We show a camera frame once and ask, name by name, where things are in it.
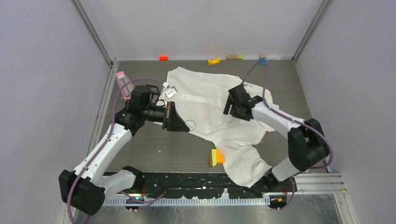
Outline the black frame display box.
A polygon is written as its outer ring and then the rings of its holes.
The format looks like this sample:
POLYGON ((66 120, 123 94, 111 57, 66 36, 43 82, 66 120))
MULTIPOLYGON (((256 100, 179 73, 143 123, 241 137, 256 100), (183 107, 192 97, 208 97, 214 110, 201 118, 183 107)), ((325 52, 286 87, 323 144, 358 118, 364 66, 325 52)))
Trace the black frame display box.
POLYGON ((150 85, 146 84, 147 87, 150 88, 150 104, 151 105, 157 105, 157 102, 159 101, 160 98, 160 92, 158 86, 155 85, 150 85))

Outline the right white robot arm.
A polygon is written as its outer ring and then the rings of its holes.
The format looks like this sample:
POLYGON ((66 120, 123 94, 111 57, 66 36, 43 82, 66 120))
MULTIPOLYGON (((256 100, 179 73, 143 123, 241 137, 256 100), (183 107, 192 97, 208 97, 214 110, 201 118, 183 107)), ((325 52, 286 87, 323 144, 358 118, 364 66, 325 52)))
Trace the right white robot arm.
POLYGON ((332 147, 316 119, 303 120, 270 106, 264 97, 250 96, 244 85, 229 89, 225 115, 269 125, 288 141, 288 156, 265 174, 267 187, 279 191, 285 180, 300 174, 328 158, 332 161, 332 147))

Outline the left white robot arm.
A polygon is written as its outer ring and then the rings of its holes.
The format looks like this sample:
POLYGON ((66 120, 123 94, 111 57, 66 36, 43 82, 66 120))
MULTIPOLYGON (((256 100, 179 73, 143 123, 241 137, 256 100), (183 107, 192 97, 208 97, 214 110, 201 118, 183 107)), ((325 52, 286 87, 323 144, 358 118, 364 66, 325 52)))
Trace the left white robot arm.
POLYGON ((135 86, 124 108, 113 114, 112 122, 98 145, 72 171, 64 170, 59 176, 62 201, 68 214, 75 208, 92 216, 104 201, 128 189, 138 193, 144 185, 143 173, 131 166, 103 178, 103 174, 121 148, 127 144, 146 121, 157 122, 171 132, 189 132, 185 121, 177 113, 170 98, 177 94, 174 86, 159 94, 153 85, 135 86))

